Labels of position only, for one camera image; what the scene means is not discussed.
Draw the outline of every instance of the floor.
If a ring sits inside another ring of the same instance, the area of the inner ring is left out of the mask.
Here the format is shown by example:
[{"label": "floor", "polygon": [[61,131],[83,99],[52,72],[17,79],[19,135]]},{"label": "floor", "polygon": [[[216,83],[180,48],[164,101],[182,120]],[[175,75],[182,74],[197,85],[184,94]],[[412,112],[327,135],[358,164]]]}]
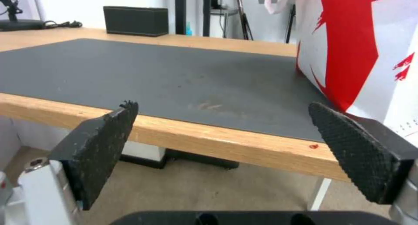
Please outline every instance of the floor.
[{"label": "floor", "polygon": [[[6,168],[15,183],[30,159],[47,152],[23,147]],[[84,224],[109,224],[143,210],[305,210],[316,177],[241,164],[238,169],[171,161],[161,169],[119,162]],[[357,188],[333,181],[321,210],[361,210],[388,216],[388,206],[368,202]]]}]

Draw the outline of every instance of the wooden tabletop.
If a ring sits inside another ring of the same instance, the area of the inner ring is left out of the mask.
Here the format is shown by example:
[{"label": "wooden tabletop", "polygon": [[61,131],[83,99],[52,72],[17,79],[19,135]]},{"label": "wooden tabletop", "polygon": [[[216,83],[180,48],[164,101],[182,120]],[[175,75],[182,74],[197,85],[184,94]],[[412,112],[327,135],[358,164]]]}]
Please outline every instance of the wooden tabletop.
[{"label": "wooden tabletop", "polygon": [[[292,57],[296,56],[297,50],[294,45],[272,42],[180,35],[151,38],[106,34],[104,30],[99,29],[72,28],[1,32],[0,51],[79,38]],[[0,115],[57,127],[72,129],[83,120],[95,118],[107,112],[109,110],[0,93]],[[348,180],[324,143],[143,115],[137,117],[129,139],[264,167]]]}]

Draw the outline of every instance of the black power cord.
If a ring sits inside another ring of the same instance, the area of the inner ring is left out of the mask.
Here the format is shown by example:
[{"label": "black power cord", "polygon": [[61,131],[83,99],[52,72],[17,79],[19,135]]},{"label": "black power cord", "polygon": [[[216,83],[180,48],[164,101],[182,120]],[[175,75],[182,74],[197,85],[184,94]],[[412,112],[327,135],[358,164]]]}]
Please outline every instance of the black power cord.
[{"label": "black power cord", "polygon": [[82,26],[83,26],[83,24],[81,22],[78,22],[78,21],[73,21],[72,23],[67,21],[67,22],[58,24],[55,21],[49,20],[49,21],[44,21],[44,23],[43,23],[43,27],[45,29],[52,29],[52,28],[57,28],[57,27],[77,28],[77,27],[82,27]]},{"label": "black power cord", "polygon": [[220,2],[220,5],[221,5],[221,7],[219,8],[219,26],[222,29],[222,37],[225,38],[226,37],[225,36],[225,29],[224,29],[224,27],[222,27],[222,23],[221,23],[221,18],[222,18],[222,16],[221,16],[222,15],[222,0]]}]

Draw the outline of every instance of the black speaker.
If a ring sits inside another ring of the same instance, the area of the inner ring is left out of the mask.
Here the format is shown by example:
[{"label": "black speaker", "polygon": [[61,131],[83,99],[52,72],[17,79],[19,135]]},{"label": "black speaker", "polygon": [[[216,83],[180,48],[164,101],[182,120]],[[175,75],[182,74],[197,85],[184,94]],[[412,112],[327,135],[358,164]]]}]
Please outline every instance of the black speaker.
[{"label": "black speaker", "polygon": [[161,36],[169,33],[169,12],[165,8],[104,6],[107,33]]}]

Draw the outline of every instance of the black mat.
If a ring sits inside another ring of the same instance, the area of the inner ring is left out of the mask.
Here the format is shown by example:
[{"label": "black mat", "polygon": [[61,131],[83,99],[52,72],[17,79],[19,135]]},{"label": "black mat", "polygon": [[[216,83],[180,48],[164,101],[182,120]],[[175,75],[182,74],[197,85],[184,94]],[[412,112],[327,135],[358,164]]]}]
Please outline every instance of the black mat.
[{"label": "black mat", "polygon": [[292,57],[79,39],[1,52],[0,92],[323,141]]}]

